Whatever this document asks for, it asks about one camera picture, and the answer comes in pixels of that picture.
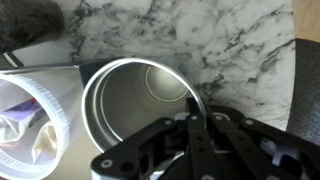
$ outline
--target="white marble countertop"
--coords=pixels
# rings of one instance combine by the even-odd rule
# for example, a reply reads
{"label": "white marble countertop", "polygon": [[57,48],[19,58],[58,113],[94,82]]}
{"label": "white marble countertop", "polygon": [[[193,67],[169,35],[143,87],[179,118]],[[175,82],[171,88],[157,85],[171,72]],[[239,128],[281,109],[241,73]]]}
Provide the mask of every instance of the white marble countertop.
{"label": "white marble countertop", "polygon": [[212,104],[285,130],[295,74],[290,0],[55,0],[64,35],[15,51],[25,65],[166,59]]}

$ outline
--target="bolt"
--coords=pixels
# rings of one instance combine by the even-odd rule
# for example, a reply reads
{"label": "bolt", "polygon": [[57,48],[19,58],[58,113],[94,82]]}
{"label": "bolt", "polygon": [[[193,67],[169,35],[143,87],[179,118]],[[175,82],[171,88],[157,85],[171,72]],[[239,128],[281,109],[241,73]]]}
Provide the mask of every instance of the bolt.
{"label": "bolt", "polygon": [[270,175],[266,178],[266,180],[280,180],[277,176]]}
{"label": "bolt", "polygon": [[211,175],[203,175],[201,180],[214,180],[214,178]]}
{"label": "bolt", "polygon": [[197,116],[191,116],[191,120],[197,120],[198,117]]}
{"label": "bolt", "polygon": [[166,124],[166,125],[171,125],[171,124],[172,124],[172,121],[166,120],[166,121],[164,122],[164,124]]}
{"label": "bolt", "polygon": [[109,168],[112,166],[112,161],[110,159],[105,159],[101,162],[102,168]]}
{"label": "bolt", "polygon": [[246,122],[246,124],[248,124],[248,125],[252,125],[252,124],[253,124],[253,121],[252,121],[252,120],[246,120],[245,122]]}
{"label": "bolt", "polygon": [[217,119],[217,120],[222,120],[223,117],[222,117],[222,116],[216,116],[216,119]]}

